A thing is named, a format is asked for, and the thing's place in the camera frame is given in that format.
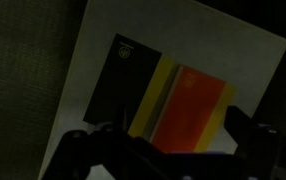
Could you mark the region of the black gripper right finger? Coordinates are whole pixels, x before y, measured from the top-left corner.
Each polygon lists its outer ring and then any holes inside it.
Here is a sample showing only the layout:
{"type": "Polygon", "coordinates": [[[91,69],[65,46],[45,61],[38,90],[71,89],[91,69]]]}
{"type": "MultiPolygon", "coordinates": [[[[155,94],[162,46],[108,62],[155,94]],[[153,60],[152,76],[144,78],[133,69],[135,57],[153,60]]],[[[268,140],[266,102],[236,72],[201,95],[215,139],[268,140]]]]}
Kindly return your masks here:
{"type": "Polygon", "coordinates": [[[253,121],[237,106],[227,108],[224,128],[237,143],[234,155],[242,160],[248,175],[272,180],[280,152],[280,133],[270,125],[253,121]]]}

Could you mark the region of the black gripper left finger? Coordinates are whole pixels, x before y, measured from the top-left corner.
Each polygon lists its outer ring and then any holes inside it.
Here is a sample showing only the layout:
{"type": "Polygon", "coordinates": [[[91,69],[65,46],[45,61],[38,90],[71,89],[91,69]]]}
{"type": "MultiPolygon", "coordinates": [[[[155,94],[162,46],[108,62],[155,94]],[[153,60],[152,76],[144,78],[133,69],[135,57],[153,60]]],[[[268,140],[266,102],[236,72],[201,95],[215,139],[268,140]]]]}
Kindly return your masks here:
{"type": "Polygon", "coordinates": [[[161,163],[164,154],[144,139],[128,135],[127,119],[123,108],[113,121],[98,124],[91,134],[66,132],[41,180],[86,180],[97,165],[115,180],[170,180],[161,163]]]}

